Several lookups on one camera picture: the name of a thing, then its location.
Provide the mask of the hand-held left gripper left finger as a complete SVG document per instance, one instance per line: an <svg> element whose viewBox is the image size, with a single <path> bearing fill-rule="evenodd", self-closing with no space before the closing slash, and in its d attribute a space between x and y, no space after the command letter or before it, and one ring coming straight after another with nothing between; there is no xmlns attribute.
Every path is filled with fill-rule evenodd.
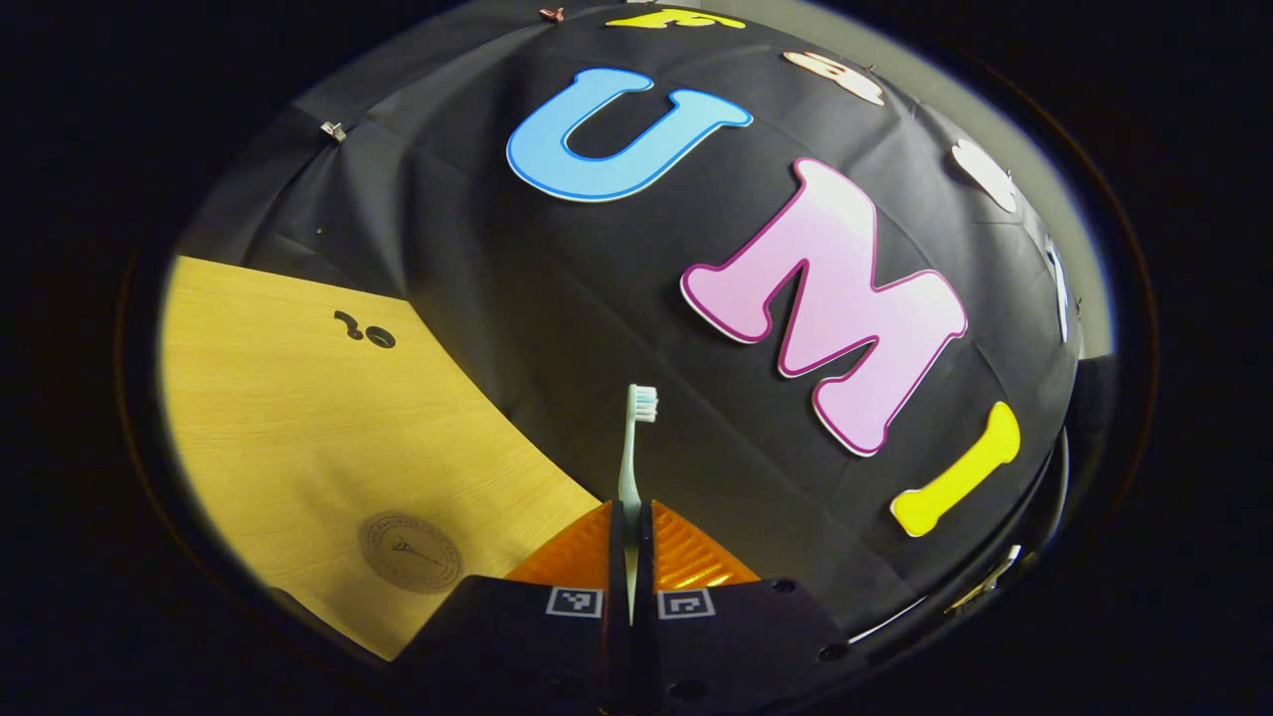
<svg viewBox="0 0 1273 716"><path fill-rule="evenodd" d="M503 577L468 576L395 660L415 715L611 715L628 647L622 507L608 499Z"/></svg>

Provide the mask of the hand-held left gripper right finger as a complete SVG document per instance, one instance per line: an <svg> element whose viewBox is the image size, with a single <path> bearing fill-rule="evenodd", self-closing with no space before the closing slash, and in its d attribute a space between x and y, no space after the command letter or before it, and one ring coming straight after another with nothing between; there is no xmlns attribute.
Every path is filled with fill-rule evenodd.
<svg viewBox="0 0 1273 716"><path fill-rule="evenodd" d="M756 576L658 499L640 521L639 713L793 715L854 678L854 648L799 581Z"/></svg>

